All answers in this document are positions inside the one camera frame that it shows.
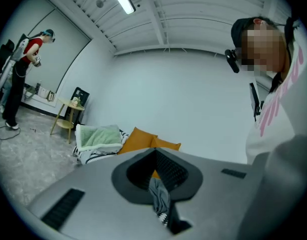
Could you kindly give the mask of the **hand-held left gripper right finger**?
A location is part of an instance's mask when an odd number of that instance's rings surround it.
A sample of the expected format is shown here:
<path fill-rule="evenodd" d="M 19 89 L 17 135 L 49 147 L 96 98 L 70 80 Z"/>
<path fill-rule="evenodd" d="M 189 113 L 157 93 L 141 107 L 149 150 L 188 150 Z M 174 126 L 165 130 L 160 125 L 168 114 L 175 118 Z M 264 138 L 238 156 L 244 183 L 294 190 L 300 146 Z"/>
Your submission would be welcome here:
<path fill-rule="evenodd" d="M 207 159 L 156 148 L 157 172 L 169 190 L 168 225 L 155 240 L 235 240 L 264 171 L 253 164 Z"/>

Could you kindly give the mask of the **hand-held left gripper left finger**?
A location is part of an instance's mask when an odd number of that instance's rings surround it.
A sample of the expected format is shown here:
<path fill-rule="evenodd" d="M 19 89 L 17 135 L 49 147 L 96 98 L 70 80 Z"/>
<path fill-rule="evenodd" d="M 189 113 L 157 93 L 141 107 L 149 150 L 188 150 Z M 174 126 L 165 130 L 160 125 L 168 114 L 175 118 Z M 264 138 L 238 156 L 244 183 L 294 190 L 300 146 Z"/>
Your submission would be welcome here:
<path fill-rule="evenodd" d="M 37 195 L 28 210 L 42 219 L 74 189 L 84 195 L 59 229 L 61 234 L 76 240 L 167 240 L 170 231 L 152 205 L 127 201 L 112 184 L 114 168 L 137 154 L 132 151 L 82 165 Z"/>

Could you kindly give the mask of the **grey cloth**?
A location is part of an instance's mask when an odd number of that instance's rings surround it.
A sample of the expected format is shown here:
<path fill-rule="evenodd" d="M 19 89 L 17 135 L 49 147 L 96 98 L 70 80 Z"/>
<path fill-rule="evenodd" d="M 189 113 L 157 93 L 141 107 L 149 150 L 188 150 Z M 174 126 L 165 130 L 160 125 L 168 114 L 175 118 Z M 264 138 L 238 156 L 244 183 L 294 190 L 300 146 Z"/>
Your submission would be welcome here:
<path fill-rule="evenodd" d="M 149 181 L 148 189 L 153 199 L 153 211 L 158 216 L 168 216 L 171 200 L 163 182 L 160 179 L 153 177 Z"/>

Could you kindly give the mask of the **striped black white blanket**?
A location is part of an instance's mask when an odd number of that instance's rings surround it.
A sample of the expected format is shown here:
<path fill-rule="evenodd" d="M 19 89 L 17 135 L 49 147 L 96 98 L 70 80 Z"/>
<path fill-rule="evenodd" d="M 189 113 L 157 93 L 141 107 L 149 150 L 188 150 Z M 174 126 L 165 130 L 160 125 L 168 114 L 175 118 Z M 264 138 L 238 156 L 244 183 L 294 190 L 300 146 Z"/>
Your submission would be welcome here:
<path fill-rule="evenodd" d="M 119 129 L 119 131 L 120 131 L 120 134 L 121 134 L 121 137 L 122 137 L 122 146 L 123 146 L 130 135 L 127 134 L 126 132 L 122 131 L 121 129 Z M 81 164 L 85 165 L 85 164 L 88 164 L 88 163 L 91 163 L 91 162 L 94 162 L 94 161 L 98 161 L 98 160 L 101 160 L 101 159 L 104 159 L 104 158 L 116 156 L 118 154 L 118 152 L 116 152 L 116 153 L 114 153 L 114 152 L 103 152 L 103 151 L 98 151 L 98 150 L 88 150 L 88 151 L 79 152 L 78 148 L 77 148 L 77 144 L 76 144 L 75 148 L 73 149 L 72 155 L 74 157 L 76 157 L 77 160 L 80 161 Z"/>

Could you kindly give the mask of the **green fleece blanket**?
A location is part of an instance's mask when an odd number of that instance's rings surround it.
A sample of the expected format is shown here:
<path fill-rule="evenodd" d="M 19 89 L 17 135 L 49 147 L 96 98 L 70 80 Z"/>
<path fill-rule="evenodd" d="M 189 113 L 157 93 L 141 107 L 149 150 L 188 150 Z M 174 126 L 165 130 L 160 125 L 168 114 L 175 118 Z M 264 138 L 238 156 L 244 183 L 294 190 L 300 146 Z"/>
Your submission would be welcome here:
<path fill-rule="evenodd" d="M 122 147 L 122 136 L 117 125 L 76 125 L 76 147 L 79 152 L 97 150 L 117 153 Z"/>

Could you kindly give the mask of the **orange cushion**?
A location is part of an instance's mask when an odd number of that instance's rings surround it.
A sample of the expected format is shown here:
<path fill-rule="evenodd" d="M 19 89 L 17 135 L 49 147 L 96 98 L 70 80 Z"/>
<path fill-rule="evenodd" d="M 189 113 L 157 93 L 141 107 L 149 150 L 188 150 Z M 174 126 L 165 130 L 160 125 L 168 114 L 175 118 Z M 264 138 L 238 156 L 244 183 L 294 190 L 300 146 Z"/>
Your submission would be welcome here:
<path fill-rule="evenodd" d="M 150 148 L 152 140 L 157 137 L 158 136 L 155 134 L 148 133 L 135 127 L 123 144 L 122 149 L 117 154 L 122 155 L 124 153 Z"/>
<path fill-rule="evenodd" d="M 158 137 L 154 137 L 151 141 L 151 148 L 169 148 L 172 150 L 178 151 L 181 147 L 181 143 L 172 143 L 168 142 L 162 139 L 159 139 Z"/>

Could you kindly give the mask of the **person's white printed shirt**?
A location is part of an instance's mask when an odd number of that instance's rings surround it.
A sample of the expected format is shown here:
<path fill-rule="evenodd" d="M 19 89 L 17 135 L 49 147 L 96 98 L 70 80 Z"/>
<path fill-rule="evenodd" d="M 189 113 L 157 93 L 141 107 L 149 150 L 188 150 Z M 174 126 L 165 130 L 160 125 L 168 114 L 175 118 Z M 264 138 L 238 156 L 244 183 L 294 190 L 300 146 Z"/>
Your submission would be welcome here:
<path fill-rule="evenodd" d="M 282 84 L 266 97 L 245 146 L 252 164 L 257 155 L 271 152 L 296 135 L 307 135 L 307 44 L 294 43 L 290 71 Z"/>

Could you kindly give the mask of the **round wooden side table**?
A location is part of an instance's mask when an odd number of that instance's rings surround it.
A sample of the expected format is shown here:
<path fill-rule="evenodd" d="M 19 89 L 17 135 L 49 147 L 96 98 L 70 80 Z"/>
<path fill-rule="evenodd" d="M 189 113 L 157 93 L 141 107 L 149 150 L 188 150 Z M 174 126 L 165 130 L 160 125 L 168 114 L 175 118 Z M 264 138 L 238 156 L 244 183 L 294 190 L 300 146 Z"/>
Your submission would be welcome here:
<path fill-rule="evenodd" d="M 72 133 L 72 129 L 74 128 L 74 123 L 73 123 L 73 114 L 74 114 L 74 111 L 79 111 L 79 112 L 82 112 L 85 110 L 85 108 L 81 105 L 79 105 L 78 103 L 77 104 L 74 104 L 73 101 L 71 100 L 68 100 L 68 99 L 64 99 L 64 98 L 61 98 L 59 97 L 58 98 L 58 101 L 62 104 L 55 120 L 54 120 L 54 123 L 53 123 L 53 126 L 51 128 L 51 131 L 50 131 L 50 135 L 53 134 L 53 131 L 54 131 L 54 128 L 55 126 L 59 126 L 60 128 L 62 129 L 67 129 L 68 130 L 68 143 L 70 144 L 71 143 L 71 133 Z M 59 119 L 60 117 L 60 114 L 63 110 L 63 108 L 67 106 L 69 108 L 69 120 L 65 120 L 65 119 Z"/>

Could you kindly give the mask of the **white low shelf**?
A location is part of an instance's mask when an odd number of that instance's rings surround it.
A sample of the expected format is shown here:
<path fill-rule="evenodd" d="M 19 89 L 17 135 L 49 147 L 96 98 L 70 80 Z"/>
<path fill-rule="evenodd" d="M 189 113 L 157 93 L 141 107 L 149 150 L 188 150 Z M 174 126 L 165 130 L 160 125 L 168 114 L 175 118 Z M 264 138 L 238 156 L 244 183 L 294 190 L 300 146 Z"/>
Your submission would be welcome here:
<path fill-rule="evenodd" d="M 41 110 L 49 110 L 54 109 L 57 106 L 57 102 L 48 101 L 45 98 L 40 97 L 37 94 L 33 94 L 24 90 L 21 101 L 29 106 L 41 109 Z"/>

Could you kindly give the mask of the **green bag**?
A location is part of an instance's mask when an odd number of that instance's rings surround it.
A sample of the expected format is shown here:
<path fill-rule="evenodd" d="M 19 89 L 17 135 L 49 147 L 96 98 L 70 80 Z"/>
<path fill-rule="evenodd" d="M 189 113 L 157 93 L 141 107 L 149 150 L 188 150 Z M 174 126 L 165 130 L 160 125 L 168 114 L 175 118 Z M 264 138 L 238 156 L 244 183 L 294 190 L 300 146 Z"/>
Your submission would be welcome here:
<path fill-rule="evenodd" d="M 36 87 L 29 85 L 27 83 L 24 84 L 24 100 L 31 99 L 36 94 Z"/>

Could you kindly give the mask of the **black office chair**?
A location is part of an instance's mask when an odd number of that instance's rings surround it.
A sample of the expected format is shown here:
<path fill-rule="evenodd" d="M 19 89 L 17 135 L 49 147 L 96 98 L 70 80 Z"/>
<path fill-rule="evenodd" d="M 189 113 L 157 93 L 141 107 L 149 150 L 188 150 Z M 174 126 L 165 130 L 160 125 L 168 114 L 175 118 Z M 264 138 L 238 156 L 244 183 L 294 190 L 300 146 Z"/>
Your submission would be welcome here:
<path fill-rule="evenodd" d="M 14 48 L 15 44 L 10 39 L 0 47 L 0 92 L 16 63 L 12 60 Z"/>

